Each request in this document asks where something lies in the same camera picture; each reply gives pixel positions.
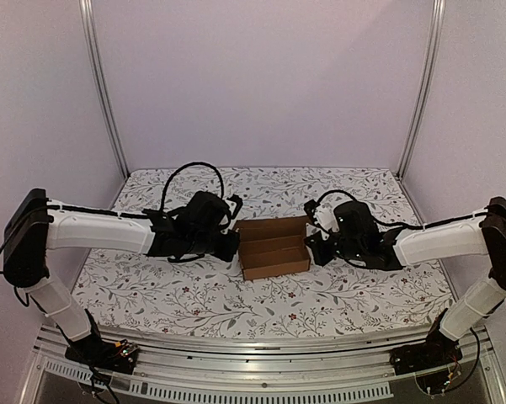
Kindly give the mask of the brown cardboard box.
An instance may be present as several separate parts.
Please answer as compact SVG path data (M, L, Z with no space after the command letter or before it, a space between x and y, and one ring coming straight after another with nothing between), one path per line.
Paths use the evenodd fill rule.
M304 239L306 216L240 220L238 259L247 281L304 273L311 258Z

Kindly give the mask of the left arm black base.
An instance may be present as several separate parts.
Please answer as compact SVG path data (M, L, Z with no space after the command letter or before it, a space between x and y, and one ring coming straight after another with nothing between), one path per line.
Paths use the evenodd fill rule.
M99 336L90 335L78 341L69 341L65 358L97 369L131 375L139 353L139 346L127 340L109 343Z

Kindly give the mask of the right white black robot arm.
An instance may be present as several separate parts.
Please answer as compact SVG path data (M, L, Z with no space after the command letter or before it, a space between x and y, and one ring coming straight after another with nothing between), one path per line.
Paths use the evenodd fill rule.
M419 263L469 255L488 256L491 269L434 321L418 359L437 366L450 355L458 341L483 317L506 300L506 199L494 197L482 209L421 226L386 223L376 219L365 202L356 198L319 210L320 200L304 205L317 232L306 237L315 264L324 266L335 258L357 268L397 271Z

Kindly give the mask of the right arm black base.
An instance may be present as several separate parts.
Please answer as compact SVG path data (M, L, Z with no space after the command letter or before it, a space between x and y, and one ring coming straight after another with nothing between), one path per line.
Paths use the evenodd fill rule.
M392 349L389 363L396 375L405 375L451 364L462 358L458 342L440 335L439 338Z

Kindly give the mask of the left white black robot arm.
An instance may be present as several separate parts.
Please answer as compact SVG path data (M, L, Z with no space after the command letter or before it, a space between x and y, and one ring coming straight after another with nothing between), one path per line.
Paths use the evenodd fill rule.
M46 263L50 250L108 249L187 263L212 256L230 263L240 235L232 229L242 199L227 199L198 191L187 205L165 212L140 213L66 205L49 199L43 189L32 189L7 224L0 274L23 290L76 343L77 353L91 365L109 356L105 342L95 337L88 313L67 287L51 275Z

